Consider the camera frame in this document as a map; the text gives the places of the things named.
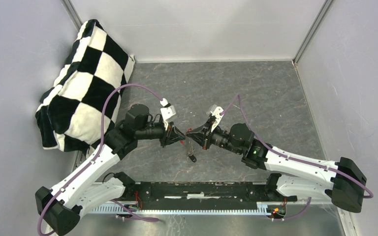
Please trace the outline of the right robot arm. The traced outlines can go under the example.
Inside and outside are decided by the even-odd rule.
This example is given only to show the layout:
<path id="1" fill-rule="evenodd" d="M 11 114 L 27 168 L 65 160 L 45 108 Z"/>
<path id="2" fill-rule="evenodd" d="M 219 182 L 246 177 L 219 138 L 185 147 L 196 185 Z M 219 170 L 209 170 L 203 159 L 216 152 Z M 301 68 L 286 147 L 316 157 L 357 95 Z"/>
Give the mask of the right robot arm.
<path id="1" fill-rule="evenodd" d="M 234 124 L 229 131 L 221 130 L 214 116 L 201 127 L 189 130 L 186 136 L 204 150 L 215 145 L 241 155 L 242 162 L 252 169 L 281 172 L 264 188 L 271 201 L 282 196 L 303 196 L 331 199 L 335 206 L 353 213 L 362 210 L 367 178 L 349 158 L 341 157 L 336 162 L 290 153 L 263 144 L 245 123 Z"/>

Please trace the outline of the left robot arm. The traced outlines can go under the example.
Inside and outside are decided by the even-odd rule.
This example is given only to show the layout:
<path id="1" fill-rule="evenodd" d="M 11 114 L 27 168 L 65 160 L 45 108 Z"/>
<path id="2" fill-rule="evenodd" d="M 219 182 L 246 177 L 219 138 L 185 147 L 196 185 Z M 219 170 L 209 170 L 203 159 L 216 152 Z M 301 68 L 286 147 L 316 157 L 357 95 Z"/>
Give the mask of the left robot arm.
<path id="1" fill-rule="evenodd" d="M 133 105 L 125 118 L 103 136 L 101 143 L 84 163 L 51 188 L 43 186 L 36 191 L 39 235 L 44 235 L 42 222 L 52 228 L 48 235 L 64 236 L 96 207 L 119 197 L 130 200 L 135 194 L 135 187 L 118 178 L 96 188 L 91 185 L 136 149 L 140 140 L 157 139 L 161 147 L 183 141 L 183 132 L 172 121 L 175 115 L 175 107 L 167 103 L 160 109 L 159 121 L 155 122 L 149 119 L 151 114 L 147 106 Z"/>

